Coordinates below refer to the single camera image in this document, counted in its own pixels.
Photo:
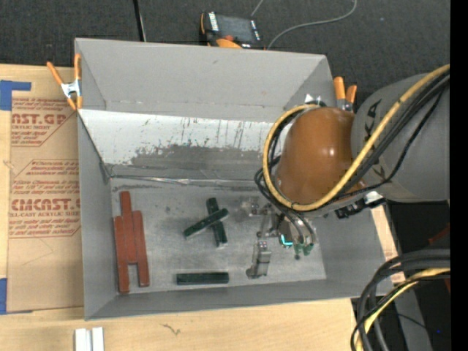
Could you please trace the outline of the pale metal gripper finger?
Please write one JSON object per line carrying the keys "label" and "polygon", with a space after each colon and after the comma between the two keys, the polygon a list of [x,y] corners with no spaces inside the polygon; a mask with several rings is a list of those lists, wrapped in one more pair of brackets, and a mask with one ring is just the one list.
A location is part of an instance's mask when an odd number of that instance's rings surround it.
{"label": "pale metal gripper finger", "polygon": [[246,220],[252,217],[265,216],[269,207],[261,203],[259,197],[241,197],[236,210],[237,220]]}
{"label": "pale metal gripper finger", "polygon": [[266,240],[259,240],[254,244],[252,264],[246,270],[249,279],[258,279],[268,275],[272,251]]}

